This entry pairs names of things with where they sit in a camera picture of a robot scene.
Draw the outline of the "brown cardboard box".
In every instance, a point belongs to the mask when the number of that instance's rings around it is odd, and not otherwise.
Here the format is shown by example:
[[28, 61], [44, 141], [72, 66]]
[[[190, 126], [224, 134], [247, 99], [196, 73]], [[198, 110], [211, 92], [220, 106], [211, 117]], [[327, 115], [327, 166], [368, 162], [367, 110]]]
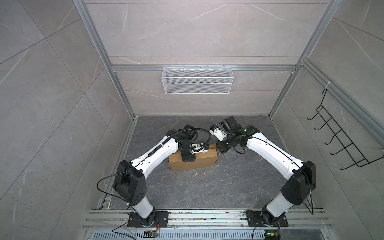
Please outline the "brown cardboard box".
[[170, 170], [175, 171], [186, 171], [193, 169], [201, 169], [213, 167], [218, 161], [218, 152], [215, 144], [210, 145], [210, 149], [207, 153], [195, 154], [196, 159], [192, 162], [183, 162], [182, 154], [178, 151], [168, 157], [168, 165]]

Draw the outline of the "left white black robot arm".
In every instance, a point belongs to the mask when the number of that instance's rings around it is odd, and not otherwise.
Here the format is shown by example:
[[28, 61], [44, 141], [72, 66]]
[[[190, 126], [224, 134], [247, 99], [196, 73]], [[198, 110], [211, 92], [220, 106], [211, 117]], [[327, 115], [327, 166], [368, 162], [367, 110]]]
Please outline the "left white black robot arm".
[[197, 136], [198, 131], [190, 125], [179, 130], [172, 129], [140, 157], [119, 163], [113, 189], [142, 219], [149, 219], [155, 214], [155, 208], [147, 198], [146, 179], [160, 163], [177, 151], [194, 156], [191, 146]]

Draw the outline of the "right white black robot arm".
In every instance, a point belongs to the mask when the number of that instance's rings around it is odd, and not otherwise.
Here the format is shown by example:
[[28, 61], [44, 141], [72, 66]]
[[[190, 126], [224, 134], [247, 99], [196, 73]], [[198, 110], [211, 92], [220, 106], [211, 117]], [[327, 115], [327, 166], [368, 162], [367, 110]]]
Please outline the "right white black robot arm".
[[257, 128], [236, 125], [233, 128], [213, 124], [210, 133], [215, 136], [221, 153], [240, 145], [256, 152], [275, 167], [287, 180], [280, 192], [263, 207], [261, 218], [265, 224], [276, 222], [287, 210], [308, 200], [310, 213], [313, 213], [312, 191], [316, 188], [316, 166], [303, 162], [279, 148], [266, 138]]

